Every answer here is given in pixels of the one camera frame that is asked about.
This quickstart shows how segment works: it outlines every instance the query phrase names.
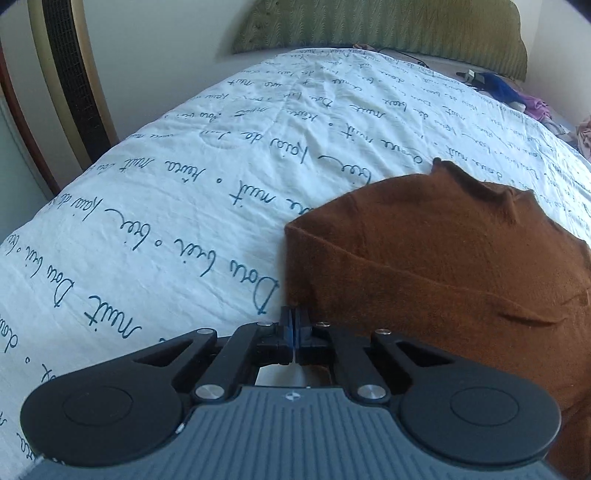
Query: ridged gray surface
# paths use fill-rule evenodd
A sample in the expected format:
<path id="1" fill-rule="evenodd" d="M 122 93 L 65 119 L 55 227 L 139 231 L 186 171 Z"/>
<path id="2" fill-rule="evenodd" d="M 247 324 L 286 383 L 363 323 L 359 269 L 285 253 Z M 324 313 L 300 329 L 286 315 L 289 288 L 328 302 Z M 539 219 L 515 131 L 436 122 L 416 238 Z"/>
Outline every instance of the ridged gray surface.
<path id="1" fill-rule="evenodd" d="M 291 393 L 300 397 L 293 398 Z M 468 471 L 411 443 L 387 411 L 351 402 L 340 388 L 245 387 L 237 399 L 198 408 L 168 445 L 108 468 L 42 461 L 26 480 L 553 480 L 542 462 L 504 472 Z"/>

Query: round black disc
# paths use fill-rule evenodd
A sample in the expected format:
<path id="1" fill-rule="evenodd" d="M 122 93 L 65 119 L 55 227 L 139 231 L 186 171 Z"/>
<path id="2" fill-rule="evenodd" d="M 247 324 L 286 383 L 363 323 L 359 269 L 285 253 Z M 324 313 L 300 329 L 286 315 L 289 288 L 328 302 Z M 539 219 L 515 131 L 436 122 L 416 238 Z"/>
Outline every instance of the round black disc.
<path id="1" fill-rule="evenodd" d="M 422 445 L 469 465 L 538 459 L 560 428 L 560 409 L 543 389 L 488 368 L 425 370 L 403 397 L 400 416 Z"/>
<path id="2" fill-rule="evenodd" d="M 164 380 L 142 364 L 120 374 L 58 377 L 26 399 L 23 432 L 34 452 L 68 465 L 129 462 L 156 449 L 181 422 L 181 401 Z"/>

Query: metal screw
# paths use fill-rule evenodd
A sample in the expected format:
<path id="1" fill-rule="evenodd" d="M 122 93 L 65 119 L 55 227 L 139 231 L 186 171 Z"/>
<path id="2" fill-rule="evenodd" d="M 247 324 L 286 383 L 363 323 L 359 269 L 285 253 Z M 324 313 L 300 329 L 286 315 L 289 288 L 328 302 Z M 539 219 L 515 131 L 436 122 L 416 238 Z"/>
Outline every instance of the metal screw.
<path id="1" fill-rule="evenodd" d="M 386 396 L 386 391 L 379 385 L 362 385 L 357 389 L 357 395 L 367 400 L 379 400 Z"/>
<path id="2" fill-rule="evenodd" d="M 201 385 L 201 387 L 195 390 L 195 395 L 202 400 L 217 400 L 218 398 L 222 398 L 224 393 L 222 387 L 214 384 Z"/>

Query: logo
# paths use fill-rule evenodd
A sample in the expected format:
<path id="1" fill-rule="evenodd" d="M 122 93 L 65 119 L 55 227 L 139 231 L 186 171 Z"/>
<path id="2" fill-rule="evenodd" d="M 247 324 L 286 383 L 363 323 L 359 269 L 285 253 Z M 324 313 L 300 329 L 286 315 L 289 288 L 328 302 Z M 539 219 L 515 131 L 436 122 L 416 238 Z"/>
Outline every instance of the logo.
<path id="1" fill-rule="evenodd" d="M 285 395 L 285 398 L 289 401 L 298 401 L 301 395 L 298 392 L 291 391 Z"/>

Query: pink cloth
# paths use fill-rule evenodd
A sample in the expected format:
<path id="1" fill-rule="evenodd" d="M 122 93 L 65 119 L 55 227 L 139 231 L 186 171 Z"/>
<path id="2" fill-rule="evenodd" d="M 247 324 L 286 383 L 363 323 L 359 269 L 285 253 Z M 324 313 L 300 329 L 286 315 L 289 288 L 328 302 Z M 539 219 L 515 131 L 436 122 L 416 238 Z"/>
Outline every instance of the pink cloth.
<path id="1" fill-rule="evenodd" d="M 550 108 L 548 108 L 548 104 L 545 103 L 542 99 L 532 97 L 531 95 L 526 95 L 524 93 L 520 93 L 519 95 L 524 100 L 524 113 L 526 115 L 529 115 L 538 122 L 541 121 L 545 116 L 552 118 L 552 114 L 550 113 Z"/>

